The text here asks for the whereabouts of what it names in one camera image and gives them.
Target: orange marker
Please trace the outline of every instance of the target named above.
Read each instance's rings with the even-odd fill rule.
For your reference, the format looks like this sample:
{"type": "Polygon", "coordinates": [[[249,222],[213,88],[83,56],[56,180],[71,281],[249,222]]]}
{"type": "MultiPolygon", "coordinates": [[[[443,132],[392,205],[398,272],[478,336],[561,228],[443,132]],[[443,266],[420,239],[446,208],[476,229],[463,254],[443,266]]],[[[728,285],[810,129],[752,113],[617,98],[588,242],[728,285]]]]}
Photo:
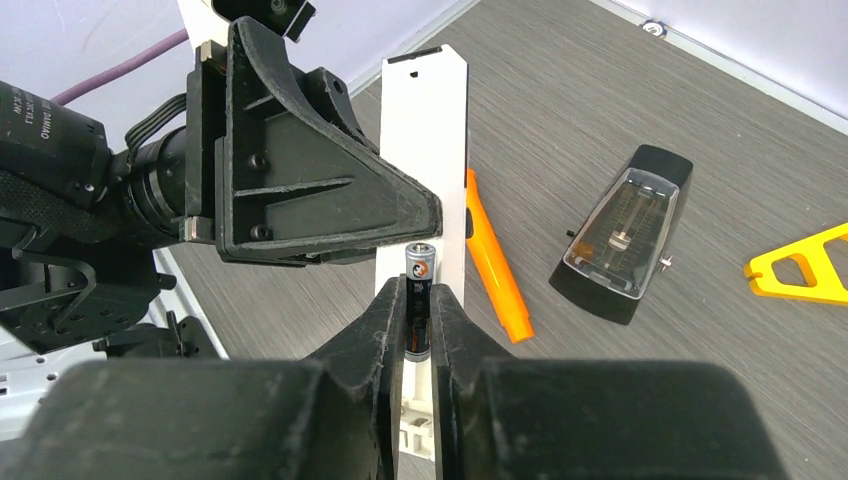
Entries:
{"type": "Polygon", "coordinates": [[[533,326],[530,325],[530,313],[524,305],[521,290],[515,283],[486,210],[483,209],[483,203],[477,194],[477,177],[470,168],[466,204],[471,212],[472,234],[465,244],[471,251],[477,271],[480,272],[483,285],[492,306],[495,307],[495,314],[512,343],[532,338],[534,333],[533,326]]]}

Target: black and silver battery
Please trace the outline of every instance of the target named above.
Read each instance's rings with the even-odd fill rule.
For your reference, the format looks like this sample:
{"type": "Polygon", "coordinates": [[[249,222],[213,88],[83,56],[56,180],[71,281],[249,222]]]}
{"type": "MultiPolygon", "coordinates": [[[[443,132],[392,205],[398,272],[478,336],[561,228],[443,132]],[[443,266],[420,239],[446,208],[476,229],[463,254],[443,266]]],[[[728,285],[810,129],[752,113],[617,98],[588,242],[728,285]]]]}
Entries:
{"type": "Polygon", "coordinates": [[[406,246],[406,359],[410,362],[430,357],[430,289],[435,270],[435,247],[406,246]]]}

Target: triangular hole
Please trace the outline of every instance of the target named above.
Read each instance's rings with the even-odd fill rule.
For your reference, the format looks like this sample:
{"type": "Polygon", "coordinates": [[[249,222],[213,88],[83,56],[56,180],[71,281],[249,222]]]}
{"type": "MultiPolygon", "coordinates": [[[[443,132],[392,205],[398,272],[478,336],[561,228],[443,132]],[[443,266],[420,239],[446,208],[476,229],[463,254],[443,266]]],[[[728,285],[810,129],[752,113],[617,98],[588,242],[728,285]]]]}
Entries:
{"type": "Polygon", "coordinates": [[[798,265],[792,258],[784,258],[774,262],[771,266],[774,270],[774,275],[777,281],[786,285],[797,285],[799,287],[808,287],[807,281],[804,280],[804,274],[801,272],[801,266],[798,265]]]}
{"type": "Polygon", "coordinates": [[[842,238],[831,240],[824,244],[824,250],[830,257],[833,269],[839,275],[842,288],[848,290],[848,241],[842,238]]]}

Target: gray wood grain surface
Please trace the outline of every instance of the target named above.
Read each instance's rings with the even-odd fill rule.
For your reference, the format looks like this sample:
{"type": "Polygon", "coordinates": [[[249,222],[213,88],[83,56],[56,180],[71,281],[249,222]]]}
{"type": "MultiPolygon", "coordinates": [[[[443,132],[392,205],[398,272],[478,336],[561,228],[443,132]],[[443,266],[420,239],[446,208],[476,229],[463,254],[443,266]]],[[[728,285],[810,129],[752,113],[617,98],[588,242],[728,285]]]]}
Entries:
{"type": "MultiPolygon", "coordinates": [[[[752,257],[846,221],[848,138],[585,0],[484,0],[440,34],[471,65],[471,166],[537,337],[508,345],[469,260],[466,308],[522,357],[714,362],[750,389],[793,478],[848,472],[844,308],[754,296],[752,257]],[[692,159],[693,189],[629,327],[560,298],[565,232],[636,147],[692,159]]],[[[379,84],[355,100],[378,139],[379,84]]],[[[373,264],[285,270],[175,249],[236,358],[306,355],[362,311],[373,264]]],[[[405,458],[401,478],[432,477],[405,458]]]]}

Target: battery logo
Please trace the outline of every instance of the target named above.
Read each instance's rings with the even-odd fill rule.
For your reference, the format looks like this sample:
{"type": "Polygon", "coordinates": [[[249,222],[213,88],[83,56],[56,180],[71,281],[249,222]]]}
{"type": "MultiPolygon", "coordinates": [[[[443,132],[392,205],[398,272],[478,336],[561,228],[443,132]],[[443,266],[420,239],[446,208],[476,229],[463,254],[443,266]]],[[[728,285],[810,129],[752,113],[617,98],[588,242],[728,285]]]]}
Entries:
{"type": "Polygon", "coordinates": [[[424,262],[415,262],[415,266],[412,267],[412,276],[415,278],[422,278],[427,275],[429,268],[427,268],[427,264],[424,262]]]}

